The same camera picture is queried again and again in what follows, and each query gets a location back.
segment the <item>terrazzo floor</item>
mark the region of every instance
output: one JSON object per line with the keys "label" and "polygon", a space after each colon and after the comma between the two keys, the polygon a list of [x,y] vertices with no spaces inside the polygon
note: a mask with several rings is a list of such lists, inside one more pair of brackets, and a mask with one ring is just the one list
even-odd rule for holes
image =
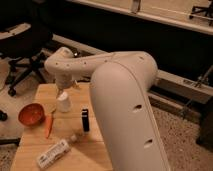
{"label": "terrazzo floor", "polygon": [[[8,72],[6,61],[0,61],[0,89]],[[51,77],[43,71],[46,78]],[[0,121],[0,138],[20,137],[23,131],[17,115],[23,106],[32,102],[38,82],[32,75],[17,86],[17,96],[7,95],[8,87],[0,91],[0,109],[9,118]],[[213,171],[213,150],[207,150],[195,143],[199,135],[199,125],[153,106],[154,116],[168,156],[172,171]],[[9,171],[17,147],[0,146],[0,171]]]}

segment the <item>orange bowl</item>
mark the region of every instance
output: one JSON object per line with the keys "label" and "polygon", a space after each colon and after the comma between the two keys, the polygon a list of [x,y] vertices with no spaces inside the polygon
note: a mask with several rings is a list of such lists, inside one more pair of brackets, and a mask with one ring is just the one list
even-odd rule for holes
{"label": "orange bowl", "polygon": [[44,108],[39,103],[31,103],[19,112],[18,120],[25,126],[34,126],[45,118]]}

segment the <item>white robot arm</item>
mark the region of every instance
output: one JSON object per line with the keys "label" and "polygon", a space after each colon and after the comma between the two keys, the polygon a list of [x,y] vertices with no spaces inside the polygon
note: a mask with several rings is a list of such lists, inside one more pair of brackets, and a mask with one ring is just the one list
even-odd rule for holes
{"label": "white robot arm", "polygon": [[72,75],[92,76],[94,113],[115,171],[168,171],[166,153],[147,90],[157,65],[145,52],[114,52],[72,58],[60,48],[45,62],[59,89],[71,86]]}

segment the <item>orange carrot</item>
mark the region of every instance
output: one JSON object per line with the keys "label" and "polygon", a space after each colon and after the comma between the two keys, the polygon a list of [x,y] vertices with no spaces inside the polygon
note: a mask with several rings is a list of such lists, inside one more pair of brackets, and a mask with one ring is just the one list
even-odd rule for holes
{"label": "orange carrot", "polygon": [[52,130],[53,116],[47,115],[45,118],[45,137],[48,138]]}

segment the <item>black chair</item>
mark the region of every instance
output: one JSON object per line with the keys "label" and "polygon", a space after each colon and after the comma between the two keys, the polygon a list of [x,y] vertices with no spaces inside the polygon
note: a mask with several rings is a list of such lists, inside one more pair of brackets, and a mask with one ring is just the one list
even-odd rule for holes
{"label": "black chair", "polygon": [[211,3],[208,7],[193,6],[192,12],[189,15],[189,19],[192,19],[194,17],[193,14],[205,13],[205,17],[210,17],[209,26],[211,26],[213,23],[213,0],[210,1]]}
{"label": "black chair", "polygon": [[[7,120],[7,114],[0,110],[0,121],[6,121]],[[19,145],[20,143],[20,138],[14,138],[14,139],[1,139],[0,140],[0,145],[5,145],[5,144],[15,144],[16,146]]]}
{"label": "black chair", "polygon": [[[44,66],[42,61],[45,59],[41,49],[52,39],[52,33],[39,22],[37,16],[36,5],[31,0],[0,1],[0,57],[10,59],[10,72],[5,83],[10,84],[8,94],[11,96],[16,94],[14,87],[32,71],[40,78],[41,83],[45,82],[39,71]],[[23,23],[30,28],[5,38],[5,33],[13,34],[14,29]],[[17,67],[26,69],[15,77]]]}

